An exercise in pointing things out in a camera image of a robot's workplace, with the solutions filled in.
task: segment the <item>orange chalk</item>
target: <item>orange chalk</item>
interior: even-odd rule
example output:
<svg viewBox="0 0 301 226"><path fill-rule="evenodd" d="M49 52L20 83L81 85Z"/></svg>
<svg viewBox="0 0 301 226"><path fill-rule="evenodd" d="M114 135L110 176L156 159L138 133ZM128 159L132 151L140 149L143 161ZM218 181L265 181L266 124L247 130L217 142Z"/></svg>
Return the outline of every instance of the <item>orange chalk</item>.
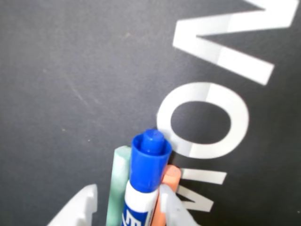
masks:
<svg viewBox="0 0 301 226"><path fill-rule="evenodd" d="M170 188L175 192L179 185L180 178L181 178L180 169L173 165L167 165L165 174L163 176L162 183L170 186ZM165 214L161 213L160 199L158 196L158 200L157 200L156 208L154 211L154 216L153 216L153 219L151 222L151 226L165 226L165 224L166 224Z"/></svg>

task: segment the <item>blue marker cap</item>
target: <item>blue marker cap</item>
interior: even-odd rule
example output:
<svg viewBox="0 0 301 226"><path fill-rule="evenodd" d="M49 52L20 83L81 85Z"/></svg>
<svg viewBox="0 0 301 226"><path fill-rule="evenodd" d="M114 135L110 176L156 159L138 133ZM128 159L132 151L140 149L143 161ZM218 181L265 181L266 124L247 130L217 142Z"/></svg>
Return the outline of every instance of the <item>blue marker cap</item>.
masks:
<svg viewBox="0 0 301 226"><path fill-rule="evenodd" d="M129 175L132 187L142 193L155 191L171 152L170 143L156 129L148 129L134 137Z"/></svg>

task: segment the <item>dry erase marker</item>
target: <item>dry erase marker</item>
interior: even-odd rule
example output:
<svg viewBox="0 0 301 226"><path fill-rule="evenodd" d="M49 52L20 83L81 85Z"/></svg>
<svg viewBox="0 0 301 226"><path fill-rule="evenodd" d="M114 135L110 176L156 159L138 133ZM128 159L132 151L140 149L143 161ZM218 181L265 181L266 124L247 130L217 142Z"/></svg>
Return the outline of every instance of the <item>dry erase marker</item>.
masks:
<svg viewBox="0 0 301 226"><path fill-rule="evenodd" d="M148 129L132 141L122 226L149 226L172 148L164 135Z"/></svg>

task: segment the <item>green chalk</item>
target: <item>green chalk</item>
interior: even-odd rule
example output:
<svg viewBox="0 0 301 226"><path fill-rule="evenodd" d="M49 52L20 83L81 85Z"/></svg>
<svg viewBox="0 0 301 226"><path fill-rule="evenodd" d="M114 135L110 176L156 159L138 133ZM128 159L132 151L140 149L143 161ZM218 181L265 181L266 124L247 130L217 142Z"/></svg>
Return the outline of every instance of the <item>green chalk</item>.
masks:
<svg viewBox="0 0 301 226"><path fill-rule="evenodd" d="M114 151L106 226L120 226L124 195L129 174L131 148L122 146Z"/></svg>

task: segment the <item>letter o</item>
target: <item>letter o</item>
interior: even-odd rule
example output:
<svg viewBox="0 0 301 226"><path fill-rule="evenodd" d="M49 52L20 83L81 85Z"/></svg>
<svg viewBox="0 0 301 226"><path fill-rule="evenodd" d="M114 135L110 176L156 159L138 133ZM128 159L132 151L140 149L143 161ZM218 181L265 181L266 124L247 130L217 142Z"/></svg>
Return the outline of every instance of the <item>letter o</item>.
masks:
<svg viewBox="0 0 301 226"><path fill-rule="evenodd" d="M207 102L222 108L230 117L228 134L213 144L196 144L175 134L171 117L187 102ZM249 125L249 112L243 99L233 90L210 82L194 82L177 87L163 100L157 114L157 128L171 142L173 150L197 159L213 159L233 151L243 140Z"/></svg>

